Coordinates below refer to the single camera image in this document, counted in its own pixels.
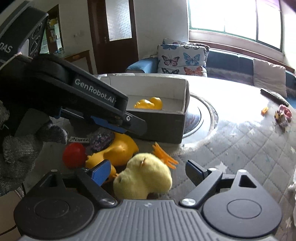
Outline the grey knitted glove hand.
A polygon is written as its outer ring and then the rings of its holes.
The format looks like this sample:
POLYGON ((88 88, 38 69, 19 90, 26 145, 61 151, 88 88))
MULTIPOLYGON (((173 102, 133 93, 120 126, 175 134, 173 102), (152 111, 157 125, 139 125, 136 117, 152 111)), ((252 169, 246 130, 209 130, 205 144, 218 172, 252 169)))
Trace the grey knitted glove hand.
POLYGON ((35 109, 9 111, 1 103, 1 196, 16 190, 33 170, 43 144, 67 144, 68 133, 35 109))

